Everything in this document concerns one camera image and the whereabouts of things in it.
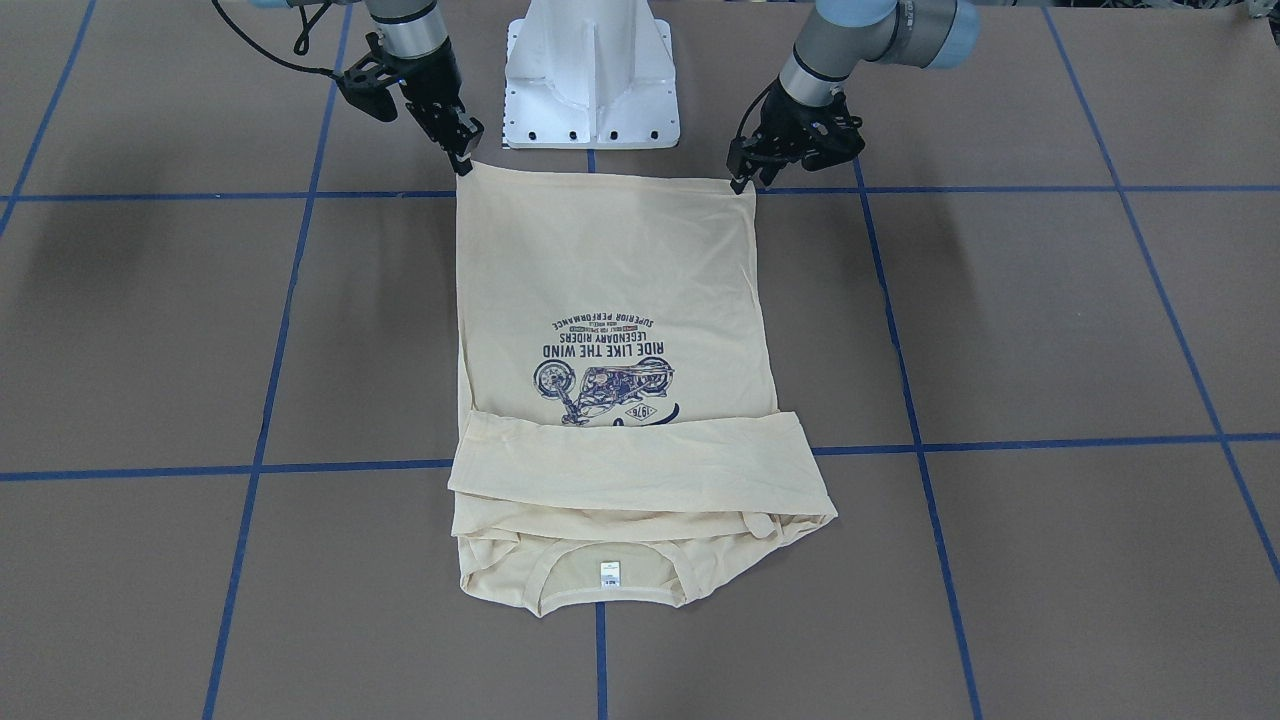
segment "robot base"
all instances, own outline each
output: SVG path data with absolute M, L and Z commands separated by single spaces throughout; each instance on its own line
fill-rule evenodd
M 680 141 L 671 26 L 644 0 L 534 0 L 507 32 L 503 146 L 639 150 Z

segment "clothing label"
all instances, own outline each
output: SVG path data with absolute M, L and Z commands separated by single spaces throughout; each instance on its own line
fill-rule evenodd
M 613 562 L 600 562 L 600 587 L 602 588 L 621 588 L 622 587 L 622 564 L 618 561 Z

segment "grid line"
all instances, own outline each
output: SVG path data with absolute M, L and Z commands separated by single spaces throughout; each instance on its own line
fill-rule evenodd
M 1233 478 L 1235 479 L 1235 486 L 1240 492 L 1240 498 L 1244 501 L 1249 519 L 1253 521 L 1253 529 L 1257 532 L 1258 541 L 1262 543 L 1262 550 L 1271 564 L 1271 573 L 1275 575 L 1276 582 L 1280 582 L 1280 559 L 1276 557 L 1275 547 L 1271 544 L 1271 537 L 1267 534 L 1267 528 L 1262 523 L 1262 516 L 1258 514 L 1257 505 L 1253 502 L 1253 493 L 1249 492 L 1249 486 L 1244 480 L 1244 474 L 1240 471 L 1240 466 L 1235 461 L 1235 454 L 1231 451 L 1231 443 L 1228 441 L 1226 432 L 1222 429 L 1222 421 L 1217 416 L 1217 410 L 1213 407 L 1213 400 L 1210 397 L 1208 386 L 1204 384 L 1204 378 L 1201 377 L 1199 368 L 1196 364 L 1196 357 L 1192 355 L 1190 343 L 1188 342 L 1185 333 L 1183 333 L 1181 323 L 1178 322 L 1178 314 L 1174 311 L 1174 304 L 1169 297 L 1169 292 L 1165 290 L 1165 283 L 1160 279 L 1160 272 L 1156 268 L 1155 259 L 1151 256 L 1151 250 L 1147 247 L 1147 240 L 1143 237 L 1142 227 L 1138 224 L 1138 217 L 1133 211 L 1133 205 L 1129 202 L 1129 195 L 1125 192 L 1125 187 L 1120 182 L 1120 173 L 1116 172 L 1111 152 L 1107 150 L 1107 143 L 1102 138 L 1102 129 L 1098 127 L 1097 118 L 1093 115 L 1093 110 L 1089 108 L 1089 101 L 1084 96 L 1084 88 L 1080 87 L 1080 81 L 1075 74 L 1075 68 L 1071 65 L 1071 58 L 1066 53 L 1066 46 L 1062 44 L 1062 37 L 1057 32 L 1057 26 L 1053 24 L 1053 17 L 1050 14 L 1048 8 L 1041 8 L 1041 13 L 1044 15 L 1044 22 L 1048 23 L 1050 35 L 1053 36 L 1053 44 L 1057 46 L 1059 55 L 1062 58 L 1062 64 L 1066 67 L 1066 74 L 1071 79 L 1071 87 L 1075 88 L 1075 96 L 1080 101 L 1084 117 L 1089 120 L 1089 128 L 1093 131 L 1093 138 L 1098 143 L 1102 159 L 1106 160 L 1107 170 L 1111 173 L 1111 179 L 1115 183 L 1115 191 L 1120 196 L 1120 204 L 1124 206 L 1125 215 L 1129 219 L 1129 227 L 1133 229 L 1133 237 L 1138 242 L 1138 249 L 1142 251 L 1142 258 L 1147 264 L 1147 272 L 1151 274 L 1151 281 L 1156 287 L 1156 292 L 1160 295 L 1160 302 L 1165 307 L 1165 315 L 1169 316 L 1169 324 L 1172 327 L 1174 334 L 1178 337 L 1178 345 L 1183 351 L 1183 357 L 1187 360 L 1187 368 L 1192 373 L 1192 379 L 1196 382 L 1196 389 L 1199 392 L 1201 401 L 1204 405 L 1204 411 L 1208 414 L 1210 423 L 1213 425 L 1213 433 L 1222 448 L 1222 455 L 1226 457 L 1226 464 L 1231 470 Z
M 50 96 L 49 105 L 45 106 L 45 114 L 40 118 L 40 126 L 36 128 L 36 136 L 31 140 L 31 147 L 27 149 L 27 158 L 23 159 L 22 169 L 18 172 L 18 179 L 13 183 L 13 192 L 10 192 L 5 199 L 4 214 L 0 214 L 0 237 L 4 237 L 4 231 L 9 227 L 9 218 L 13 217 L 13 209 L 22 197 L 22 186 L 27 184 L 27 176 L 31 174 L 31 167 L 36 161 L 36 154 L 40 152 L 40 145 L 44 142 L 45 132 L 49 129 L 49 123 L 54 118 L 54 110 L 58 109 L 58 101 L 63 97 L 63 90 L 67 87 L 67 79 L 72 77 L 72 68 L 76 67 L 76 60 L 79 58 L 79 49 L 84 44 L 84 33 L 88 32 L 88 23 L 93 19 L 93 9 L 96 6 L 97 0 L 88 0 L 88 5 L 84 6 L 84 17 L 81 18 L 79 29 L 76 31 L 76 41 L 72 44 L 72 51 L 67 55 L 67 64 L 63 65 L 63 74 L 58 77 L 58 85 L 54 87 L 54 95 Z
M 1228 433 L 1231 443 L 1280 442 L 1280 433 Z M 1064 450 L 1082 447 L 1151 447 L 1167 445 L 1217 445 L 1219 437 L 1201 436 L 1147 436 L 1114 438 L 1060 438 L 1060 439 L 1006 439 L 978 442 L 925 442 L 920 447 L 927 455 L 955 452 L 998 452 L 1007 450 Z M 815 446 L 809 448 L 815 457 L 846 455 L 905 455 L 915 452 L 914 445 L 851 445 Z M 116 480 L 141 478 L 197 478 L 207 475 L 284 475 L 312 473 L 366 473 L 374 470 L 433 470 L 453 466 L 451 457 L 417 457 L 407 460 L 347 460 L 330 462 L 264 462 L 260 465 L 175 465 L 159 468 L 101 468 L 84 470 L 17 470 L 0 471 L 0 483 L 29 483 L 47 480 Z
M 964 671 L 965 689 L 969 693 L 969 707 L 974 720 L 982 720 L 982 701 L 978 697 L 978 682 L 973 674 L 973 661 L 969 657 L 969 639 L 964 632 L 964 618 L 960 614 L 960 600 L 956 597 L 955 580 L 951 577 L 951 560 L 947 557 L 947 542 L 942 533 L 942 519 L 938 516 L 938 503 L 933 495 L 933 479 L 929 477 L 929 461 L 924 454 L 924 441 L 920 436 L 920 423 L 915 416 L 915 400 L 911 397 L 911 380 L 906 372 L 906 356 L 897 334 L 897 320 L 893 318 L 893 300 L 884 275 L 884 263 L 881 259 L 879 242 L 876 236 L 876 219 L 872 215 L 870 196 L 863 178 L 863 165 L 854 160 L 854 177 L 858 179 L 858 199 L 863 206 L 863 219 L 867 223 L 867 241 L 870 245 L 872 261 L 876 264 L 876 279 L 884 297 L 884 322 L 888 325 L 888 338 L 897 356 L 897 370 L 902 383 L 902 402 L 906 405 L 906 420 L 911 427 L 911 450 L 920 471 L 920 486 L 924 489 L 924 502 L 929 512 L 929 525 L 933 527 L 933 544 L 938 553 L 938 566 L 942 571 L 942 585 L 947 593 L 947 606 L 951 609 L 951 625 L 955 629 L 956 648 L 960 652 L 960 666 Z
M 586 172 L 595 173 L 595 150 L 586 150 Z M 609 720 L 609 632 L 605 623 L 604 602 L 595 603 L 595 715 L 598 720 Z
M 334 67 L 342 65 L 342 56 L 347 49 L 347 33 L 351 29 L 351 5 L 347 5 L 342 20 L 342 33 L 338 38 L 338 53 L 334 58 Z M 329 96 L 325 102 L 324 119 L 320 122 L 320 137 L 316 140 L 315 161 L 311 168 L 311 186 L 307 190 L 307 202 L 302 210 L 302 223 L 298 228 L 298 241 L 293 251 L 293 266 L 289 270 L 289 286 L 284 295 L 284 309 L 280 313 L 280 331 L 275 342 L 275 357 L 271 361 L 271 375 L 266 386 L 266 398 L 262 401 L 262 427 L 259 432 L 257 445 L 253 450 L 253 465 L 260 466 L 266 456 L 268 436 L 271 430 L 271 414 L 275 406 L 275 392 L 280 382 L 280 369 L 284 365 L 284 348 L 289 338 L 289 313 L 293 306 L 293 291 L 298 284 L 298 274 L 302 266 L 302 256 L 306 252 L 307 234 L 311 231 L 311 214 L 315 209 L 316 190 L 320 186 L 320 169 L 324 167 L 325 143 L 329 140 L 329 123 L 333 119 L 334 100 L 338 94 L 337 83 L 329 86 Z M 232 559 L 230 578 L 227 583 L 227 600 L 223 603 L 223 618 L 218 629 L 218 643 L 214 648 L 214 661 L 209 671 L 209 689 L 205 693 L 205 710 L 202 720 L 212 720 L 214 708 L 218 703 L 218 689 L 221 684 L 223 661 L 227 657 L 227 643 L 230 638 L 232 619 L 236 614 L 236 597 L 239 592 L 241 571 L 244 566 L 244 552 L 248 548 L 248 533 L 253 523 L 253 506 L 257 501 L 257 487 L 260 471 L 255 471 L 248 478 L 248 487 L 244 491 L 244 509 L 241 515 L 239 533 L 236 539 L 236 555 Z
M 588 150 L 588 172 L 595 172 L 595 152 Z M 1139 184 L 1120 186 L 1125 192 L 1280 192 L 1280 184 Z M 920 195 L 920 193 L 1012 193 L 1012 192 L 1116 192 L 1115 184 L 940 184 L 858 187 L 762 187 L 758 195 Z M 20 202 L 160 202 L 175 200 L 362 200 L 454 197 L 452 190 L 319 190 L 282 192 L 86 192 L 65 195 L 0 195 L 0 201 Z

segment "graphic print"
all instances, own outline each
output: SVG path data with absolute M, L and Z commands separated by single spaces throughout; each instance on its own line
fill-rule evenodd
M 585 425 L 618 410 L 613 425 L 622 425 L 626 415 L 635 424 L 660 425 L 676 419 L 680 405 L 663 419 L 645 423 L 660 411 L 644 402 L 646 398 L 667 397 L 676 370 L 662 355 L 666 345 L 654 341 L 653 320 L 621 313 L 593 313 L 573 315 L 552 324 L 558 342 L 543 346 L 545 360 L 534 370 L 534 387 L 547 400 L 558 400 L 564 406 L 561 423 Z M 628 359 L 636 363 L 591 364 L 582 373 L 581 384 L 575 387 L 577 373 L 570 360 L 577 359 Z

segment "motorcycle graphic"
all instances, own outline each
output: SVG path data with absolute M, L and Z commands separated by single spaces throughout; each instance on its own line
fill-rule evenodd
M 585 425 L 620 405 L 632 405 L 645 397 L 666 397 L 676 372 L 662 357 L 645 357 L 635 365 L 588 368 L 582 387 L 572 397 L 573 368 L 563 360 L 547 360 L 534 370 L 534 386 L 548 400 L 564 404 L 566 425 Z

